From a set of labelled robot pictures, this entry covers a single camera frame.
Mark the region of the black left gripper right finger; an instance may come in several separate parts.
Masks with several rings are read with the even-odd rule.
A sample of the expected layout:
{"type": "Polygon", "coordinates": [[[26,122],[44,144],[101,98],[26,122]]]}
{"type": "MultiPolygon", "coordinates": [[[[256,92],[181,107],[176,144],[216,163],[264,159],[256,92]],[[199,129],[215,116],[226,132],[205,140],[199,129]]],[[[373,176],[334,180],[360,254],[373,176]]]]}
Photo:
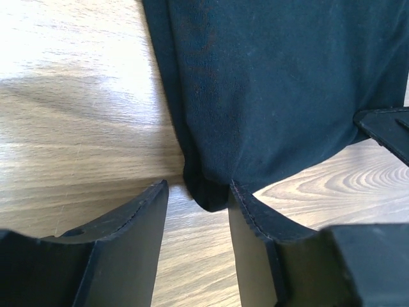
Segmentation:
{"type": "Polygon", "coordinates": [[[243,306],[407,306],[408,225],[312,230],[233,182],[229,226],[243,306]]]}

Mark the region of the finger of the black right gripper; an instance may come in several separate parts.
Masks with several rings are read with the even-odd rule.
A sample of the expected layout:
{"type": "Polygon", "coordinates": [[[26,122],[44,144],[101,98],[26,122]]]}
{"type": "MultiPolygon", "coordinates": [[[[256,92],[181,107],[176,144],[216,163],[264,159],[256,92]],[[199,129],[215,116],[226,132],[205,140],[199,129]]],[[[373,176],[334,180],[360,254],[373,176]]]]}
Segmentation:
{"type": "Polygon", "coordinates": [[[408,166],[408,107],[359,111],[354,124],[408,166]]]}

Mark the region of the black t shirt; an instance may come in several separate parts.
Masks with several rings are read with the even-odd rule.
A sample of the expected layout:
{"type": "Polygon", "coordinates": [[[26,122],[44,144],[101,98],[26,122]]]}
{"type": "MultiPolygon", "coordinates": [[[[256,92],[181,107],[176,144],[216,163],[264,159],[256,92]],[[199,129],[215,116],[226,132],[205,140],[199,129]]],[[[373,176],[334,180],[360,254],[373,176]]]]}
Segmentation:
{"type": "Polygon", "coordinates": [[[407,1],[145,1],[183,178],[216,212],[370,138],[405,107],[407,1]]]}

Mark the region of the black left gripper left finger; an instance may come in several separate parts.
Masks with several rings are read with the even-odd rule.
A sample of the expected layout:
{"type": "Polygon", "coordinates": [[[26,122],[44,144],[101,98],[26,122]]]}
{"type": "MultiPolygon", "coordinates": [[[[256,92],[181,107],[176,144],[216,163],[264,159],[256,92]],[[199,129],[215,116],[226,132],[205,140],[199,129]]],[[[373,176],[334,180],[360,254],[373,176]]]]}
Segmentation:
{"type": "Polygon", "coordinates": [[[161,180],[59,237],[1,230],[1,305],[149,306],[168,197],[161,180]]]}

